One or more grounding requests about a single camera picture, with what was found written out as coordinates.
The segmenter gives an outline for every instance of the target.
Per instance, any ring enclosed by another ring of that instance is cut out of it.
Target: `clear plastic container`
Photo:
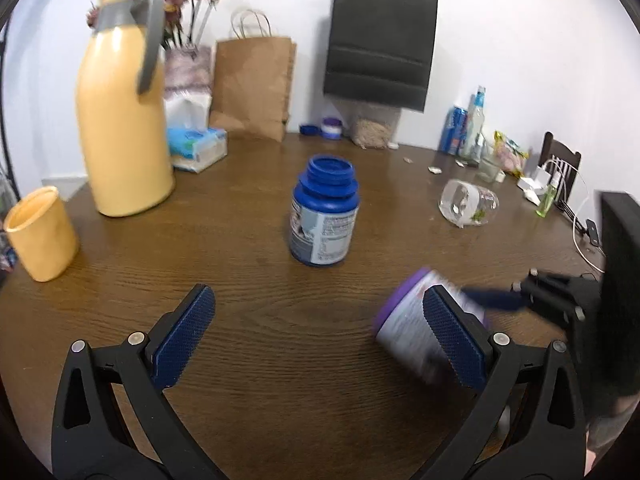
[[[463,180],[449,180],[442,191],[440,212],[453,225],[484,225],[499,207],[495,193]]]
[[[494,157],[494,144],[486,131],[482,134],[484,137],[484,146],[482,147],[482,158],[478,165],[478,177],[482,180],[492,183],[502,171],[500,161]]]
[[[400,112],[400,108],[359,103],[353,119],[351,140],[361,148],[386,148],[396,134]]]

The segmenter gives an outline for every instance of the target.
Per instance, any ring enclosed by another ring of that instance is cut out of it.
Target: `blue lid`
[[[333,155],[315,155],[300,175],[300,184],[307,189],[331,197],[349,196],[358,190],[353,165]]]
[[[300,124],[300,133],[302,135],[320,135],[322,130],[315,124]]]

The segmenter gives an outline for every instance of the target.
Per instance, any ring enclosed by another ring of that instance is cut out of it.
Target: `wooden table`
[[[348,257],[329,269],[300,264],[286,243],[296,178],[322,152],[354,164],[362,197]],[[568,221],[557,211],[539,218],[510,176],[492,185],[495,221],[448,223],[437,203],[450,177],[474,171],[430,150],[288,136],[231,140],[226,159],[177,173],[165,203],[131,218],[101,216],[83,188],[68,204],[82,243],[72,266],[44,284],[17,269],[0,292],[0,374],[25,441],[50,466],[52,409],[74,340],[96,348],[146,331],[203,282],[216,318],[166,396],[232,480],[406,480],[470,397],[423,385],[375,344],[370,324],[385,298],[422,266],[460,285],[501,287],[529,267],[588,270]],[[517,342],[546,346],[559,335],[528,312],[492,319]],[[121,387],[117,395],[152,456]]]

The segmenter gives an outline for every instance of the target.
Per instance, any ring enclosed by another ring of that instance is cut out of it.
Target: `yellow thermos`
[[[158,59],[163,34],[164,0],[100,0],[76,107],[89,185],[103,215],[139,213],[174,188]]]

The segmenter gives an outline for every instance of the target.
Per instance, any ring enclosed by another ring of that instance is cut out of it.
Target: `blue tissue package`
[[[168,128],[167,141],[171,163],[178,170],[200,173],[226,156],[226,131]]]

